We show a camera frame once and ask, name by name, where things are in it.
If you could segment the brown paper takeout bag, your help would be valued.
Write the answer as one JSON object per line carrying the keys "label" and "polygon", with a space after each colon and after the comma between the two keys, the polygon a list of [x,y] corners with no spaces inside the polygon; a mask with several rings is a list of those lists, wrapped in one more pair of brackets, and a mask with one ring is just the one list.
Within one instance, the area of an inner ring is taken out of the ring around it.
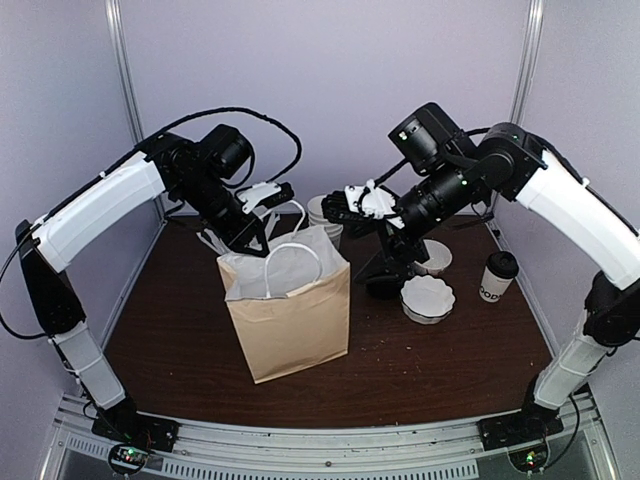
{"label": "brown paper takeout bag", "polygon": [[268,242],[260,258],[229,252],[217,259],[225,304],[256,384],[348,354],[350,263],[320,226]]}

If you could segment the single white paper cup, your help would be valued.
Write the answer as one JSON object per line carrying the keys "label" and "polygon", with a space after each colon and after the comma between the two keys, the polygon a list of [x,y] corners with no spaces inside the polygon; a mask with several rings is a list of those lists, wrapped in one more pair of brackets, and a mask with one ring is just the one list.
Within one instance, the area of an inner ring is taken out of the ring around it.
{"label": "single white paper cup", "polygon": [[512,281],[512,278],[502,278],[486,268],[481,279],[479,295],[486,302],[496,303],[502,298]]}

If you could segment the black lid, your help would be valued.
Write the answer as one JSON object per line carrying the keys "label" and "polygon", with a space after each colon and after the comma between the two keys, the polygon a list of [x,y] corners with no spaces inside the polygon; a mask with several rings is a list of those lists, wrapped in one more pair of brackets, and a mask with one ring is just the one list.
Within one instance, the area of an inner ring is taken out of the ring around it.
{"label": "black lid", "polygon": [[514,279],[519,273],[517,259],[508,251],[492,253],[486,260],[486,268],[494,276],[502,279]]}

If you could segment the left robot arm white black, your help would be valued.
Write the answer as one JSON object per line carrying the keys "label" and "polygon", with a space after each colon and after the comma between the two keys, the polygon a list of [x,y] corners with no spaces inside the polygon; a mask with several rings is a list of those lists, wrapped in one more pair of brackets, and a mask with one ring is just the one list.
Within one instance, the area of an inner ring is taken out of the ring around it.
{"label": "left robot arm white black", "polygon": [[66,270],[102,233],[140,205],[167,194],[194,208],[225,246],[266,257],[264,224],[254,210],[285,198],[281,186],[260,182],[234,194],[231,176],[253,158],[235,128],[216,127],[194,142],[161,134],[102,172],[84,191],[34,223],[16,230],[20,265],[40,327],[98,408],[108,410],[106,429],[123,444],[144,433],[138,415],[121,404],[127,394],[86,324],[86,314]]}

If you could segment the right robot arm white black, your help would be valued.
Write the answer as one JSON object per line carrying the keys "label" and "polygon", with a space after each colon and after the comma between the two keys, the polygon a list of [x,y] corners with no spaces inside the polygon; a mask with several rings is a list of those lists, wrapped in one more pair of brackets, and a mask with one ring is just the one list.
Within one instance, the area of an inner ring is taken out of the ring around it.
{"label": "right robot arm white black", "polygon": [[532,380],[525,410],[513,419],[513,433],[530,442],[601,360],[638,334],[639,233],[544,139],[512,123],[482,133],[474,143],[456,125],[411,117],[390,137],[423,181],[401,197],[379,179],[340,192],[346,217],[380,234],[382,260],[367,275],[370,283],[400,279],[409,262],[425,258],[422,236],[466,205],[489,202],[492,193],[547,220],[596,263],[576,332]]}

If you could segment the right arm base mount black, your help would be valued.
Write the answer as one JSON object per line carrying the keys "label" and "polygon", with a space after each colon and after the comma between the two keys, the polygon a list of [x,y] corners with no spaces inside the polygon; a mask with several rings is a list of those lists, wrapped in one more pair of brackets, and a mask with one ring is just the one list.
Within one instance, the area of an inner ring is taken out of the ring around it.
{"label": "right arm base mount black", "polygon": [[483,418],[477,427],[485,451],[542,441],[564,429],[558,409],[547,409],[532,400],[514,413]]}

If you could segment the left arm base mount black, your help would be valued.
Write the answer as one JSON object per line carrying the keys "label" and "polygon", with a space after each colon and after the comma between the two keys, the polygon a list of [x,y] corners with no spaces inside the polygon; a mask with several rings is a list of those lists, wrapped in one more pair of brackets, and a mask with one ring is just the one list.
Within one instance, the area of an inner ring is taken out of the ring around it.
{"label": "left arm base mount black", "polygon": [[141,414],[129,394],[116,405],[105,409],[96,407],[93,434],[132,445],[147,451],[173,451],[178,437],[179,423],[174,420]]}

